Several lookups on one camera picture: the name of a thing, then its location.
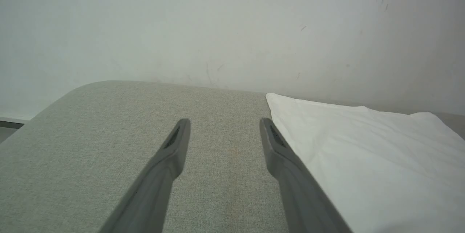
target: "wall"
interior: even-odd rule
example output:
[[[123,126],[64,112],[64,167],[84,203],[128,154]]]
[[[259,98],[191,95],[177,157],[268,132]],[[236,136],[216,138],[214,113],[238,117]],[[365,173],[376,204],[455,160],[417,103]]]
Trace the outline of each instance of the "wall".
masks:
[[[0,116],[111,79],[465,114],[464,0],[0,0]]]

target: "gray mattress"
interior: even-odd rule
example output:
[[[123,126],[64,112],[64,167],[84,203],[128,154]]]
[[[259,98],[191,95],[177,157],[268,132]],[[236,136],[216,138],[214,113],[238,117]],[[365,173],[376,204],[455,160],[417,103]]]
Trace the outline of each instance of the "gray mattress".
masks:
[[[184,117],[191,139],[164,232],[287,232],[261,149],[264,94],[128,81],[75,89],[0,144],[0,231],[98,231]]]

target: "white sheet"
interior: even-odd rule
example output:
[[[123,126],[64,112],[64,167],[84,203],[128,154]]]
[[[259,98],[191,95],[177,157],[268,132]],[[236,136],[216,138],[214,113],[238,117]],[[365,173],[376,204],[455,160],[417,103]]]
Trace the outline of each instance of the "white sheet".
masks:
[[[465,231],[465,141],[435,115],[266,99],[354,233]]]

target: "rounded corner of gray cushion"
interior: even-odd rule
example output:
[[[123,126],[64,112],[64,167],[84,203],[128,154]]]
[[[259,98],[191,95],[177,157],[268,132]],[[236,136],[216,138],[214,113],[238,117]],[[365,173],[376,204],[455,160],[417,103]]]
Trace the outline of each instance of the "rounded corner of gray cushion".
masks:
[[[0,231],[98,231],[183,117],[164,232],[287,231],[261,148],[264,94],[133,81],[74,89],[0,144]]]

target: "gray floor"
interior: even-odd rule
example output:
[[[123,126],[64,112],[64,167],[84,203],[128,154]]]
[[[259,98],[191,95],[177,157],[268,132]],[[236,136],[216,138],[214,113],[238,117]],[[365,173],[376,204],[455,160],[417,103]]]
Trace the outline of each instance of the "gray floor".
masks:
[[[15,131],[17,131],[17,129],[0,127],[0,143],[7,139],[7,137],[11,136],[11,134],[15,133]]]

